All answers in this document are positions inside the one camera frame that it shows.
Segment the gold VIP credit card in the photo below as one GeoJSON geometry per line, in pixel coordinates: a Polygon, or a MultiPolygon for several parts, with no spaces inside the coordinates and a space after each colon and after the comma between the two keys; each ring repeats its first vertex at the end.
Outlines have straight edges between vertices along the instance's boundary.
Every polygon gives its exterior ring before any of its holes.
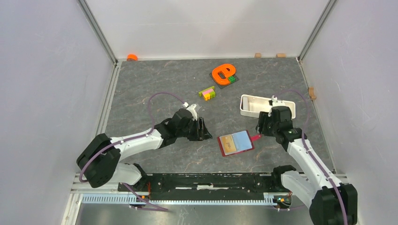
{"type": "Polygon", "coordinates": [[[222,149],[225,155],[234,154],[237,152],[236,145],[232,135],[225,135],[220,137],[222,149]]]}

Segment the red leather card holder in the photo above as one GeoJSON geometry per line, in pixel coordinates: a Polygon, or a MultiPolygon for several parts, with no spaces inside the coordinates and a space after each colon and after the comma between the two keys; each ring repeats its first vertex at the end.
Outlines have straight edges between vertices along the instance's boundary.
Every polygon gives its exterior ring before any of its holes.
{"type": "Polygon", "coordinates": [[[261,136],[262,136],[260,134],[256,134],[256,135],[251,136],[249,134],[248,130],[235,132],[235,133],[232,133],[231,135],[233,136],[233,140],[234,140],[234,143],[236,145],[237,152],[234,153],[234,154],[230,154],[230,155],[225,155],[224,152],[223,152],[222,144],[221,144],[221,140],[220,140],[220,137],[222,137],[222,136],[217,137],[217,141],[218,141],[218,144],[219,144],[219,147],[220,147],[221,155],[223,157],[227,157],[227,156],[231,156],[231,155],[235,155],[235,154],[239,154],[239,153],[243,153],[243,152],[255,149],[255,146],[254,146],[253,142],[258,140],[258,139],[260,139],[261,136]]]}

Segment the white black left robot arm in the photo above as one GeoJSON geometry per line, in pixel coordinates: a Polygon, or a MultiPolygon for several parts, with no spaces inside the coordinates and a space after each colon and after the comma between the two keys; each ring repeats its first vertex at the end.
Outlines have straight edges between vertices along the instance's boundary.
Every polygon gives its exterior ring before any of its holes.
{"type": "Polygon", "coordinates": [[[189,141],[204,141],[212,135],[205,121],[198,116],[199,106],[186,105],[148,130],[128,136],[108,137],[105,133],[96,135],[77,158],[81,172],[81,183],[89,183],[99,188],[108,182],[121,182],[130,185],[136,191],[147,186],[147,177],[135,164],[123,164],[122,161],[138,153],[157,150],[172,145],[178,138],[189,141]]]}

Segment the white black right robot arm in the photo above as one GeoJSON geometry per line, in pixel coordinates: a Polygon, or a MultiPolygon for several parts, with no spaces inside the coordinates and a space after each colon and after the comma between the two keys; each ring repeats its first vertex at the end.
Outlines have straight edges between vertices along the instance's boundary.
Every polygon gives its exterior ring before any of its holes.
{"type": "Polygon", "coordinates": [[[260,112],[258,133],[274,137],[297,162],[306,178],[291,165],[274,168],[271,186],[295,194],[308,208],[315,225],[355,225],[358,222],[358,192],[353,184],[343,183],[317,156],[305,132],[294,127],[287,106],[260,112]]]}

